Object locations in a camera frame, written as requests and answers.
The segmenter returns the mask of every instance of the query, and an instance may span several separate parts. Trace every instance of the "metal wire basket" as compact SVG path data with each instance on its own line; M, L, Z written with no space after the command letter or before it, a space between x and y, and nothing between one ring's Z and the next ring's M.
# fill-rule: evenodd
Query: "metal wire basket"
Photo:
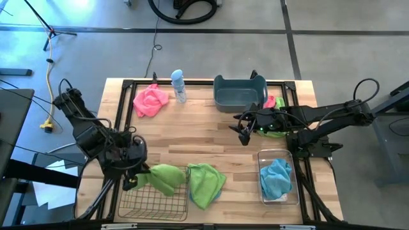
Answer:
M174 190L171 197L155 189L151 184L138 190L122 191L118 215L122 218L184 221L189 201L188 167L179 167L186 174L186 183Z

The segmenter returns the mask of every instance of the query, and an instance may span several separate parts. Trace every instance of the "gray floor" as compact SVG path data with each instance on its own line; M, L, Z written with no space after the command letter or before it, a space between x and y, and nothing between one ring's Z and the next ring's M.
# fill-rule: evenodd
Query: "gray floor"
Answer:
M31 0L38 12L55 26L153 28L156 16L146 1L127 8L121 0ZM409 2L405 0L287 0L293 29L324 30L409 30ZM187 12L199 15L201 3ZM161 0L170 10L170 1ZM36 18L22 0L8 0L5 8L14 16L0 13L2 24L34 24ZM159 28L179 28L161 22ZM188 28L284 29L280 0L224 0L216 16ZM1 77L21 88L34 88L36 95L49 98L45 84L45 58L41 50L44 33L0 32L0 64L6 68L30 68L32 77ZM62 78L79 88L89 109L97 111L108 77L140 77L150 57L153 34L79 33L53 39L56 64L51 73L54 89ZM360 79L374 77L381 84L370 105L385 100L390 90L408 80L409 36L295 36L295 47L303 80L312 80L318 105L345 102L352 98ZM267 79L294 79L284 34L174 34L160 33L152 71L160 77L182 68L185 77L247 78L251 70ZM359 98L374 90L360 89ZM64 131L45 134L38 126L46 113L32 105L18 140L21 146L48 151L73 141L72 128L61 112L56 119ZM345 128L330 136L344 144L334 154L337 188L345 220L354 224L408 229L409 186L378 188L374 180L389 168L372 127ZM16 149L13 158L31 161L32 154Z

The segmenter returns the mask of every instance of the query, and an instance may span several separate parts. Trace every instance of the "green towel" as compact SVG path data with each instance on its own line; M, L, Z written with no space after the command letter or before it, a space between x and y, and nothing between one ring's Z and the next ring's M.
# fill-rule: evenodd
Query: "green towel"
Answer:
M190 193L193 202L201 209L206 209L219 193L226 176L219 173L210 164L189 164Z
M165 196L173 196L174 189L186 182L186 174L178 167L160 164L151 167L150 173L137 174L137 186L140 189L150 183L155 189L161 191Z
M284 99L282 97L275 98L275 107L274 109L280 109L281 107L286 106L284 103ZM263 131L257 130L257 133L262 137L272 137L272 138L280 138L284 137L287 133L286 132L267 132L264 133Z

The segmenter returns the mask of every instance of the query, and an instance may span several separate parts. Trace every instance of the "clear plastic bottle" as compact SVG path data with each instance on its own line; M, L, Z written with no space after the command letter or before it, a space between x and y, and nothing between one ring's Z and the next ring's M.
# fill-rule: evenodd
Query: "clear plastic bottle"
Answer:
M175 70L172 75L172 86L174 88L174 95L176 97L176 101L179 103L186 102L186 89L185 89L185 82L183 81L183 72L182 70Z

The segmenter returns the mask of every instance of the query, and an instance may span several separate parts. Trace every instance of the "butcher block tabletop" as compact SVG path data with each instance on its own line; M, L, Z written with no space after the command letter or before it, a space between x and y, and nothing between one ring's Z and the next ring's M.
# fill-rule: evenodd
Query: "butcher block tabletop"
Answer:
M99 118L108 118L114 123L123 80L107 79L98 111ZM151 81L147 80L145 85L139 84L137 94L150 83ZM309 80L296 80L295 83L299 104L316 107L313 83ZM169 93L169 103L153 118L138 118L136 111L133 110L130 122L130 125L136 127L137 133L148 143L148 165L187 166L189 163L207 163L227 177L220 197L206 210L201 210L193 202L188 201L189 208L184 223L302 223L299 204L265 206L259 200L257 153L265 149L286 149L285 138L273 139L252 134L249 145L242 146L238 140L238 134L228 128L229 125L237 124L237 120L233 119L232 114L222 113L216 109L213 86L186 85L188 99L186 103L176 102L172 86L160 85L159 88ZM127 113L129 91L121 119L122 128ZM277 86L269 86L268 94L282 96L281 89ZM292 105L290 93L288 93L288 99ZM337 218L343 219L330 165L322 158L311 158L311 168L318 195ZM98 195L103 178L96 160L86 166L77 194L77 216L84 213ZM115 222L160 222L160 220L126 218L124 212L129 210L119 208L122 193L120 189ZM305 189L304 193L309 216L313 218L311 199ZM107 196L104 217L109 211L111 196L112 189Z

